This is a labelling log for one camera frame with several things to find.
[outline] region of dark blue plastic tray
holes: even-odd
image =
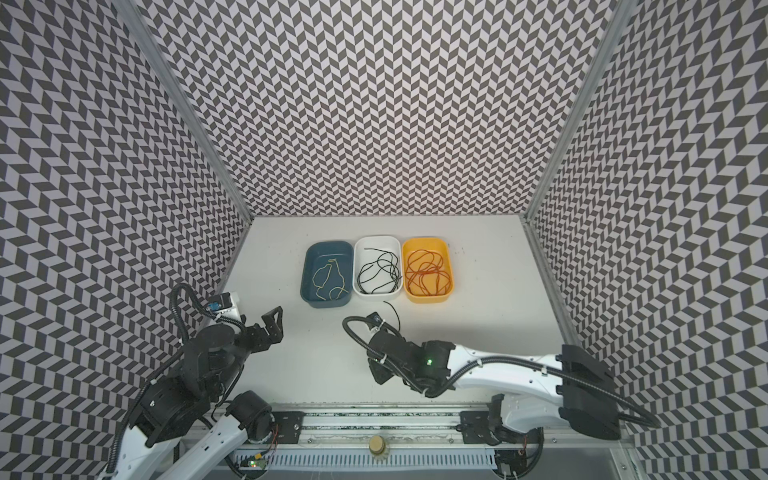
[[[301,298],[315,308],[346,305],[352,298],[352,261],[353,249],[349,242],[335,240],[312,245],[304,257]]]

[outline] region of black and white geometric pattern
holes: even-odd
[[[138,0],[256,215],[531,199],[616,0]]]
[[[85,478],[245,225],[105,0],[3,0],[0,76],[0,478]]]
[[[642,1],[535,219],[652,478],[768,478],[767,18]]]

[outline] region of chevron pattern wallpaper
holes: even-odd
[[[3,0],[0,77],[0,478],[86,478],[245,225],[106,0]]]
[[[535,219],[651,478],[768,478],[767,18],[642,0]]]
[[[525,210],[616,0],[137,0],[256,215]]]

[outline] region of tangled orange cable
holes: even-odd
[[[422,253],[415,259],[413,256]],[[438,296],[445,295],[451,289],[451,275],[443,269],[445,259],[440,253],[429,250],[415,250],[408,255],[406,264],[406,288],[412,295],[416,296]]]

